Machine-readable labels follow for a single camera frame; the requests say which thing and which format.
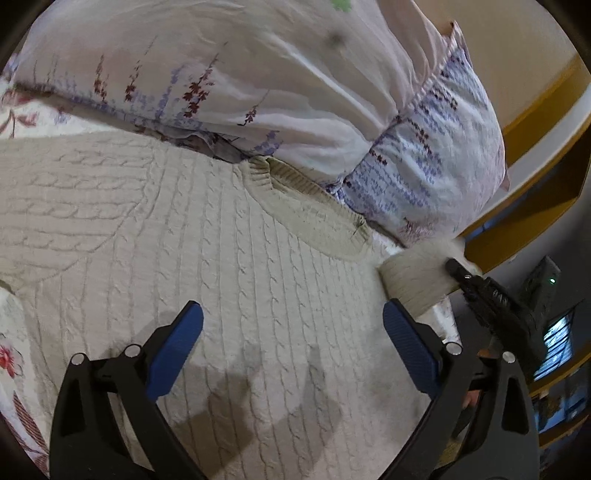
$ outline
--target white knit sweater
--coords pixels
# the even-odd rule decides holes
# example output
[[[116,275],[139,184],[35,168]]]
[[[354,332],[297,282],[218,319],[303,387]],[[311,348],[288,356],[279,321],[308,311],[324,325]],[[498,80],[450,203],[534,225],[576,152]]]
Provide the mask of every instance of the white knit sweater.
[[[261,193],[249,168],[123,132],[3,142],[0,168],[0,279],[23,306],[0,323],[22,367],[0,369],[5,416],[16,392],[47,440],[74,353],[143,343],[192,299],[203,334],[158,404],[211,478],[374,479],[400,451],[428,398],[384,332],[387,254],[355,215],[281,169]]]

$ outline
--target blue gripper pad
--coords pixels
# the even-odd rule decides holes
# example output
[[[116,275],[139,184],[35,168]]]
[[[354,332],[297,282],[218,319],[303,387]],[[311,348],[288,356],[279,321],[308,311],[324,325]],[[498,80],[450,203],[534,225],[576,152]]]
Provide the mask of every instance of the blue gripper pad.
[[[146,385],[151,401],[170,392],[202,330],[203,310],[200,304],[194,303],[152,360]]]
[[[437,362],[413,328],[414,320],[398,300],[384,305],[384,328],[396,347],[415,387],[434,399],[439,393]]]

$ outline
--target cable knit pattern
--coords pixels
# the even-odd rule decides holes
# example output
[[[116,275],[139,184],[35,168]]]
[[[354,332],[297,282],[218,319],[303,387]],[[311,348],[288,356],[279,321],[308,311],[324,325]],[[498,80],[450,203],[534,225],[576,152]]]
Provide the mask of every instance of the cable knit pattern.
[[[0,162],[0,278],[23,306],[0,326],[46,440],[74,353],[143,343],[193,299],[203,334],[158,405],[210,478],[377,478],[400,451],[428,398],[382,327],[380,247],[328,256],[240,167],[135,134],[2,142]]]

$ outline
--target floral bedsheet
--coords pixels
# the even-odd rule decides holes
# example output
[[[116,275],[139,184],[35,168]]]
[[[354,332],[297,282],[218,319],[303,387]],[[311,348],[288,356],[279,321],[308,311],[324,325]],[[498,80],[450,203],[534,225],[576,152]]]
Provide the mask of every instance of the floral bedsheet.
[[[137,127],[69,100],[31,93],[14,86],[12,74],[18,59],[13,56],[0,76],[0,141],[14,138],[56,137],[93,132],[127,130],[179,144],[163,134]],[[182,145],[211,154],[200,138],[183,139]],[[30,358],[23,313],[16,297],[0,281],[0,415],[39,469],[48,475],[49,432],[35,422],[35,366]]]

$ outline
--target window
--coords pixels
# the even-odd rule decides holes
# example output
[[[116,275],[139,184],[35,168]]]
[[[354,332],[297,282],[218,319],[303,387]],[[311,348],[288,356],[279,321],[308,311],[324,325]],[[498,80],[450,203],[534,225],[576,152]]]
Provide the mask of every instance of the window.
[[[534,380],[538,380],[551,371],[566,363],[573,356],[573,347],[570,343],[570,324],[572,320],[571,310],[558,322],[552,325],[544,335],[544,343],[548,347],[546,360],[535,373]]]

